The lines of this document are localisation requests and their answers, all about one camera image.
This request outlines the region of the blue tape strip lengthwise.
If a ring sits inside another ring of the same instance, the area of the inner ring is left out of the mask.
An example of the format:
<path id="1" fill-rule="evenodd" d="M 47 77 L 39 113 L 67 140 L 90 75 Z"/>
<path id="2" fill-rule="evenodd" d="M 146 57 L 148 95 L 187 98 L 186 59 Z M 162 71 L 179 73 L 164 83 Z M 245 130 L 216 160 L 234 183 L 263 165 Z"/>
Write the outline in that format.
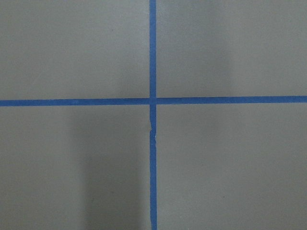
<path id="1" fill-rule="evenodd" d="M 150 108 L 150 221 L 157 230 L 157 164 L 156 164 L 156 1 L 149 1 L 149 108 Z"/>

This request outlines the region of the blue tape strip crosswise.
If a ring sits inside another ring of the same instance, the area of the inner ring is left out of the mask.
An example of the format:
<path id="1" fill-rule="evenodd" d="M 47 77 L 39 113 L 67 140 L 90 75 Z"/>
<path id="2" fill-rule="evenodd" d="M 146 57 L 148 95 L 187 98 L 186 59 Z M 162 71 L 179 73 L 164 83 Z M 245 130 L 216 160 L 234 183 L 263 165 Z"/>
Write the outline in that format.
<path id="1" fill-rule="evenodd" d="M 94 105 L 172 105 L 172 104 L 278 104 L 306 103 L 306 96 L 239 96 L 182 98 L 114 98 L 114 99 L 35 99 L 1 100 L 1 107 L 21 106 L 94 106 Z"/>

